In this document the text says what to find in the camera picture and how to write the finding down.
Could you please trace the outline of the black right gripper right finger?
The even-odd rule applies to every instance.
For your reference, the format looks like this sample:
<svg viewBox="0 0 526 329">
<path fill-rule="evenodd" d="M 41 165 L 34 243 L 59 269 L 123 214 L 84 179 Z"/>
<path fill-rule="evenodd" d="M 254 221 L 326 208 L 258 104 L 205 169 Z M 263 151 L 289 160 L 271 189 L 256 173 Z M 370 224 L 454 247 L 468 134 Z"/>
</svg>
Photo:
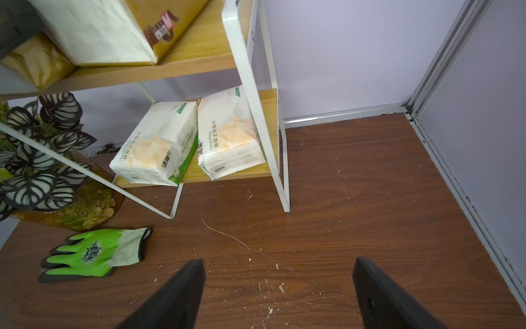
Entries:
<svg viewBox="0 0 526 329">
<path fill-rule="evenodd" d="M 365 328 L 446 328 L 372 260 L 358 257 L 352 278 Z"/>
</svg>

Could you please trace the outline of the white tissue pack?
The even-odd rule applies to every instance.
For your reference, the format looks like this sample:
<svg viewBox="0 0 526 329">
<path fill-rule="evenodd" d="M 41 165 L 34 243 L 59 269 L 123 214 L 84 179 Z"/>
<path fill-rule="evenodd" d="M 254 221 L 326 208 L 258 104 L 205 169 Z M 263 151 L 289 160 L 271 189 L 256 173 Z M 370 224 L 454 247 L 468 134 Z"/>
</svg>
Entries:
<svg viewBox="0 0 526 329">
<path fill-rule="evenodd" d="M 198 165 L 211 180 L 266 162 L 242 86 L 201 98 Z"/>
<path fill-rule="evenodd" d="M 154 103 L 110 162 L 132 184 L 177 186 L 197 149 L 196 101 Z"/>
</svg>

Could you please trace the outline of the gold tissue pack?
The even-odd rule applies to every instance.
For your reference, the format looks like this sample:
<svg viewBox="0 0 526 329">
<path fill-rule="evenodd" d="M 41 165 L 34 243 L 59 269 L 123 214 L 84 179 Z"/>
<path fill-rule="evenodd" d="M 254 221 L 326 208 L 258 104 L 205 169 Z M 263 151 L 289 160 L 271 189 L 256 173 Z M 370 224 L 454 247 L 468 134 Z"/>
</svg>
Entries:
<svg viewBox="0 0 526 329">
<path fill-rule="evenodd" d="M 32 1 L 48 36 L 81 67 L 155 65 L 207 1 Z"/>
<path fill-rule="evenodd" d="M 76 66 L 44 32 L 1 57 L 1 64 L 24 77 L 38 90 L 45 90 L 76 70 Z"/>
</svg>

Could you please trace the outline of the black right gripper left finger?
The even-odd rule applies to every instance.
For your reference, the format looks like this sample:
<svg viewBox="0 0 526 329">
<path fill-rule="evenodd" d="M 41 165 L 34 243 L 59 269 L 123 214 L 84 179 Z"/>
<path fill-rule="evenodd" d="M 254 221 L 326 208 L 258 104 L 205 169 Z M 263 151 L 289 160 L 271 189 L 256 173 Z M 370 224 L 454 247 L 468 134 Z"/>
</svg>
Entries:
<svg viewBox="0 0 526 329">
<path fill-rule="evenodd" d="M 204 285 L 204 262 L 190 260 L 117 327 L 194 328 Z"/>
</svg>

